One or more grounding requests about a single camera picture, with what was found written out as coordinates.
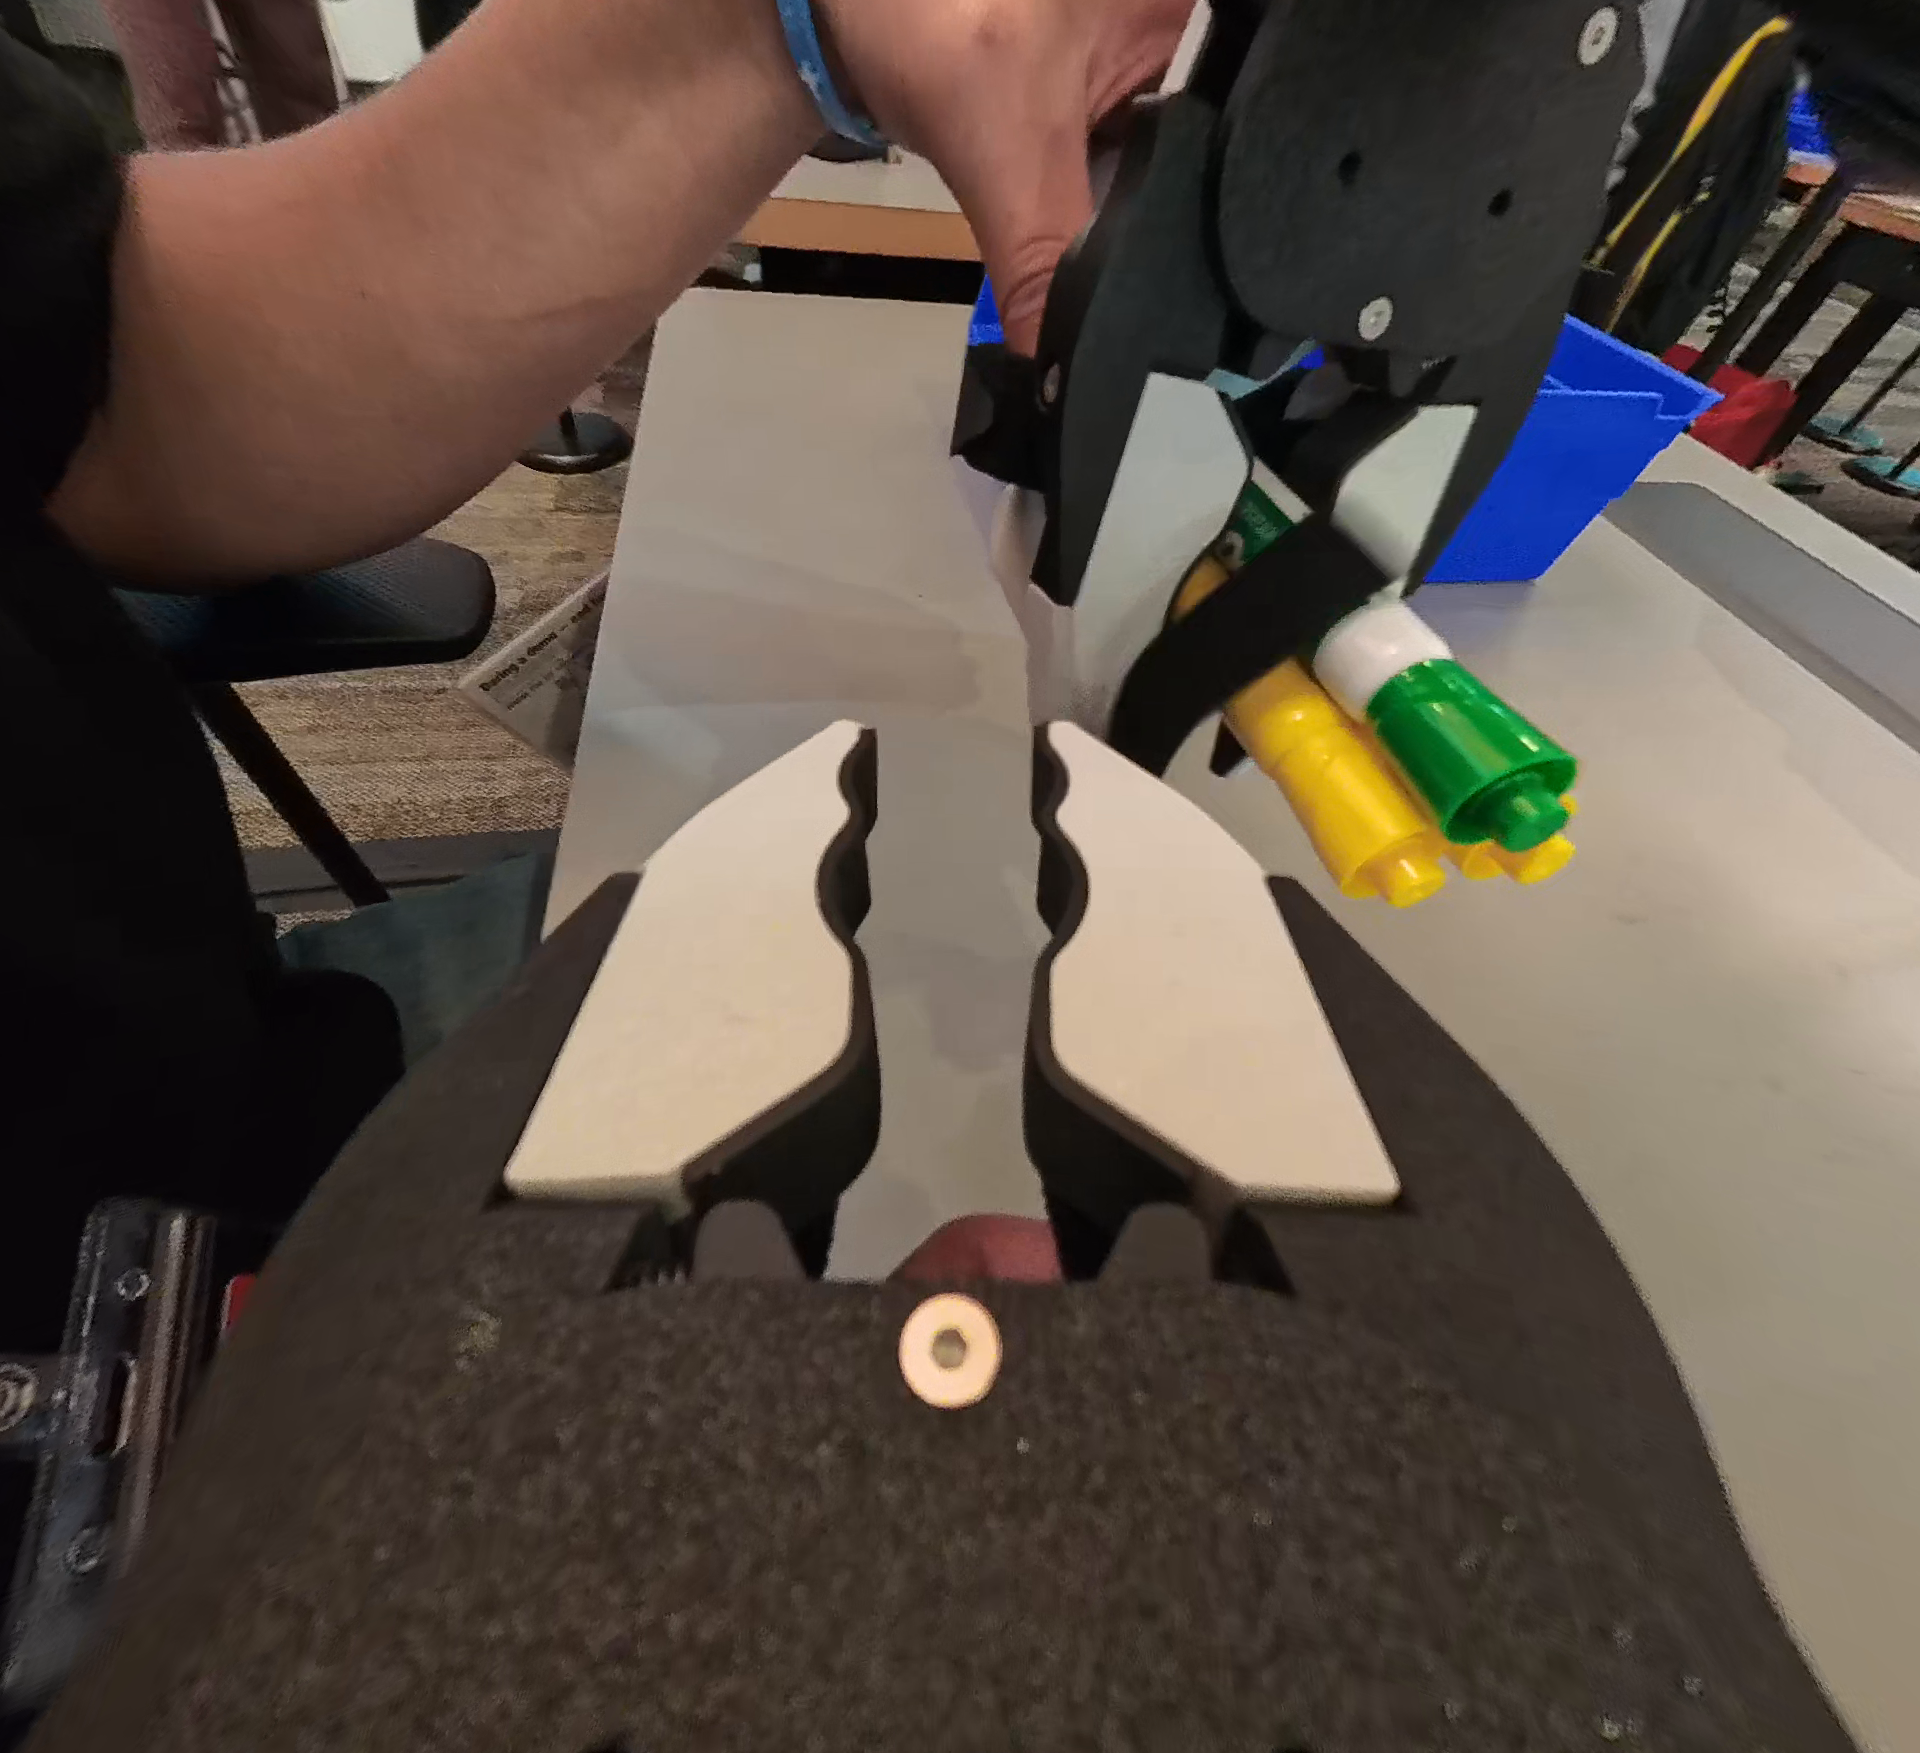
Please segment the wood edged table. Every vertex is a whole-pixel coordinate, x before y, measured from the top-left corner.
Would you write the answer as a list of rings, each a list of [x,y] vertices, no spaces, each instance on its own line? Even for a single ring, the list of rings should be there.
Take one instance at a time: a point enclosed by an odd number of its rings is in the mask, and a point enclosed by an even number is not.
[[[980,264],[972,227],[938,171],[897,148],[876,159],[798,159],[730,242]]]
[[[1916,190],[1856,186],[1834,161],[1817,157],[1789,159],[1785,188],[1795,190],[1800,217],[1815,229],[1839,221],[1918,244]]]

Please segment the person's right hand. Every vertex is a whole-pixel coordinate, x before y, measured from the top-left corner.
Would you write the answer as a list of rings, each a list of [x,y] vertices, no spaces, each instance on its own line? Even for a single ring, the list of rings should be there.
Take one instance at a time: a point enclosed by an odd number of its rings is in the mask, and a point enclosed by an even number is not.
[[[1042,1218],[980,1213],[951,1218],[912,1248],[892,1276],[918,1285],[1056,1285],[1058,1240]]]

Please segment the printed paper sign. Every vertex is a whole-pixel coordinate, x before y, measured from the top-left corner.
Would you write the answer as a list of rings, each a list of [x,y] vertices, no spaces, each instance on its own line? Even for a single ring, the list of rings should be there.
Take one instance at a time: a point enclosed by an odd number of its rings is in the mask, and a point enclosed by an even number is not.
[[[571,773],[611,571],[579,584],[457,679],[459,697],[548,764]]]

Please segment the black chair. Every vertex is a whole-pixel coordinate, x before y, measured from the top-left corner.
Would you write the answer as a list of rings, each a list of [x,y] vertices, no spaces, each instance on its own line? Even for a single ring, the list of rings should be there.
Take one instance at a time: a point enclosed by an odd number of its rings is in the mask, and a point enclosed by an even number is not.
[[[388,901],[350,834],[243,701],[259,682],[461,662],[492,629],[490,562],[418,538],[331,571],[221,593],[117,593],[169,662],[204,728],[351,906]]]

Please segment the black and yellow jacket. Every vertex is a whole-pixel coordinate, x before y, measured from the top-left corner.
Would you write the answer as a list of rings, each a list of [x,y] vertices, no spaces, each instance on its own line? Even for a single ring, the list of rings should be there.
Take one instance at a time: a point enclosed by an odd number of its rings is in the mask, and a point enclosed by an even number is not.
[[[1640,21],[1643,83],[1571,315],[1665,352],[1776,199],[1802,42],[1762,0],[1641,0]]]

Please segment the yellow marker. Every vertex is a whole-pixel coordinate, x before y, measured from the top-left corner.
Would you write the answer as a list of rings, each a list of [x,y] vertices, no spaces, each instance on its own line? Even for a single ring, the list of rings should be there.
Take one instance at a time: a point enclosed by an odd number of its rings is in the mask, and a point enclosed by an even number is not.
[[[1453,867],[1468,882],[1505,880],[1520,887],[1544,884],[1564,872],[1575,857],[1573,838],[1566,829],[1525,850],[1511,850],[1496,841],[1472,844],[1444,843]]]
[[[1347,899],[1413,907],[1444,889],[1433,824],[1306,663],[1260,674],[1229,697],[1220,722],[1278,787]]]

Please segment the white desk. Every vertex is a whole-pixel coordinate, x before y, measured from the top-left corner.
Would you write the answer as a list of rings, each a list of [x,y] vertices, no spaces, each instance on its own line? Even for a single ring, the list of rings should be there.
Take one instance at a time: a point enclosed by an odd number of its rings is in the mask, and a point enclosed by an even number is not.
[[[830,1267],[1035,1213],[1018,1047],[1042,946],[1021,634],[948,463],[959,306],[692,293],[636,425],[548,922],[820,725],[878,732],[862,934],[886,1111]],[[1174,783],[1329,907],[1558,1153],[1655,1312],[1747,1538],[1874,1748],[1916,1748],[1916,714],[1731,609],[1735,504],[1665,500],[1534,587],[1429,593],[1582,759],[1534,892],[1341,901],[1277,792]]]

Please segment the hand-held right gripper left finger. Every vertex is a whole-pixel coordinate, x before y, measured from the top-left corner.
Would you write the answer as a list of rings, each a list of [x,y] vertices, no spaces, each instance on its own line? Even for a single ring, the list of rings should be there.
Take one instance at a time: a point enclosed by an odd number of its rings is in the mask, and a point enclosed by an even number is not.
[[[878,735],[837,719],[692,814],[644,863],[503,1174],[536,1201],[689,1213],[751,1129],[855,1047]]]

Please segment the green marker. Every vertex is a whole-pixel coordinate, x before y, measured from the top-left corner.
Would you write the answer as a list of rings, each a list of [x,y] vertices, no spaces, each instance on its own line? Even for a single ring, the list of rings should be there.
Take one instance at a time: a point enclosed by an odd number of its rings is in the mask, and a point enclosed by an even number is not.
[[[1457,870],[1444,843],[1493,838],[1525,850],[1571,823],[1575,759],[1491,691],[1399,598],[1350,613],[1300,663],[1411,792],[1449,876]],[[1233,748],[1244,755],[1219,716],[1212,767],[1220,775]]]

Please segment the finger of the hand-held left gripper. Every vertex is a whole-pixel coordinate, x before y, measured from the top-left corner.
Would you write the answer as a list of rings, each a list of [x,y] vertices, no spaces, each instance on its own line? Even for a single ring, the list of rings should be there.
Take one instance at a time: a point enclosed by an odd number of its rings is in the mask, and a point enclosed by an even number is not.
[[[1326,518],[1382,573],[1410,591],[1475,404],[1429,404],[1366,386],[1331,364],[1292,372],[1260,404],[1260,470],[1295,517]]]
[[[1149,372],[1056,636],[1064,717],[1109,733],[1126,677],[1166,628],[1189,571],[1224,531],[1250,468],[1217,386]]]

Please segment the blue plastic bin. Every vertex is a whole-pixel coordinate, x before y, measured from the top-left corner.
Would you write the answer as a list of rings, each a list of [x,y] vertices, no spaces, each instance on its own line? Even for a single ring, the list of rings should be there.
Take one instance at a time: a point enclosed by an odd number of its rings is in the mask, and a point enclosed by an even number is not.
[[[1046,537],[1026,555],[1026,571],[1052,600],[1072,604],[1076,593],[1056,593],[1052,582],[1080,584],[1089,562],[1069,549],[1069,528],[1097,531],[1092,515],[1107,504],[1116,470],[1095,474],[1087,492],[1069,483],[1078,470],[1069,425],[1081,409],[1065,402],[1056,422],[1040,414],[1021,366],[1023,358],[1003,344],[968,348],[951,449],[974,472],[1038,493]],[[1205,380],[1226,398],[1236,422],[1236,396],[1267,391],[1281,377],[1211,372]],[[1446,541],[1423,564],[1419,581],[1537,581],[1712,400],[1652,355],[1575,319],[1564,321],[1549,368],[1500,466],[1457,526],[1444,531],[1436,522],[1433,532]],[[1230,518],[1226,531],[1240,555],[1260,556],[1258,541]]]

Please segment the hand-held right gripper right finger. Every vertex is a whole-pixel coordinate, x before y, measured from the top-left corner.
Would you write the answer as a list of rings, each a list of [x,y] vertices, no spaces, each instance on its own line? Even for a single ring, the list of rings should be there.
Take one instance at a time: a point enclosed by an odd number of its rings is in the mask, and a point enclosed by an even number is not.
[[[1384,1210],[1374,1116],[1258,860],[1069,719],[1033,732],[1023,1136],[1072,1213]]]

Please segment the round black stool base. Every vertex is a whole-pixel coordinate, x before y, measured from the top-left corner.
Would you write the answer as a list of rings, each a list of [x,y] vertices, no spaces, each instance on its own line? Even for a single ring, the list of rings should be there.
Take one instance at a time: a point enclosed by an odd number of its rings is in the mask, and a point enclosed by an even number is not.
[[[516,463],[547,476],[588,476],[623,466],[632,432],[600,411],[564,407],[540,437],[516,454]]]

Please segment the red bag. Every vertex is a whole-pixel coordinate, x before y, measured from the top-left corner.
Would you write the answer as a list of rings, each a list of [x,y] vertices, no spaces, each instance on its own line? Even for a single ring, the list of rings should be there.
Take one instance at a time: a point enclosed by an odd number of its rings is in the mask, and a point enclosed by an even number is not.
[[[1792,418],[1795,385],[1739,362],[1720,364],[1704,385],[1719,400],[1693,419],[1689,435],[1733,466],[1762,470],[1772,463],[1784,449],[1772,437]]]

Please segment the black metal clamp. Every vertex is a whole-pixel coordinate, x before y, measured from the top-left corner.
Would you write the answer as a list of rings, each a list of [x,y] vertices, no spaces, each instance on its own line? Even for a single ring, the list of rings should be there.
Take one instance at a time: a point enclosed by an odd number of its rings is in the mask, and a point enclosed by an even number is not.
[[[80,1236],[60,1345],[5,1352],[5,1748],[60,1690],[131,1569],[185,1414],[276,1236],[107,1200]]]

